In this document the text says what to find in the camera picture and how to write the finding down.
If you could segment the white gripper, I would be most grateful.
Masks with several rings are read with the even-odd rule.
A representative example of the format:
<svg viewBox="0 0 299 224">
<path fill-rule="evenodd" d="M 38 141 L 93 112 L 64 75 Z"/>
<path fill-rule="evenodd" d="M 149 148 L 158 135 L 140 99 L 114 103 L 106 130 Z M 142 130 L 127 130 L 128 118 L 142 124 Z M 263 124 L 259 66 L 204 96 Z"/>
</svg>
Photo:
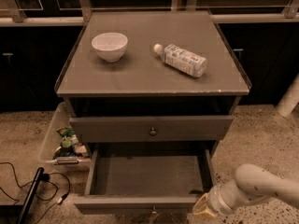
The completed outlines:
<svg viewBox="0 0 299 224">
<path fill-rule="evenodd" d="M 192 208 L 192 214 L 201 219 L 212 220 L 218 216 L 225 217 L 232 213 L 230 206 L 221 196 L 221 186 L 214 186 L 205 193 Z"/>
</svg>

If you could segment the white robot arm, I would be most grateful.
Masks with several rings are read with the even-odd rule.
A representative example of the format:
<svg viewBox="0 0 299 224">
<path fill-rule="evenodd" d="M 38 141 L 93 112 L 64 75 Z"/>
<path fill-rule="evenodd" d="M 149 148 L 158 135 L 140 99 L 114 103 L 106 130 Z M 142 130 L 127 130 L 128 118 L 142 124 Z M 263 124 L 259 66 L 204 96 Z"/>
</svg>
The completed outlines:
<svg viewBox="0 0 299 224">
<path fill-rule="evenodd" d="M 221 177 L 192 210 L 200 224 L 225 224 L 255 206 L 299 208 L 299 82 L 277 105 L 241 105 L 212 159 Z"/>
</svg>

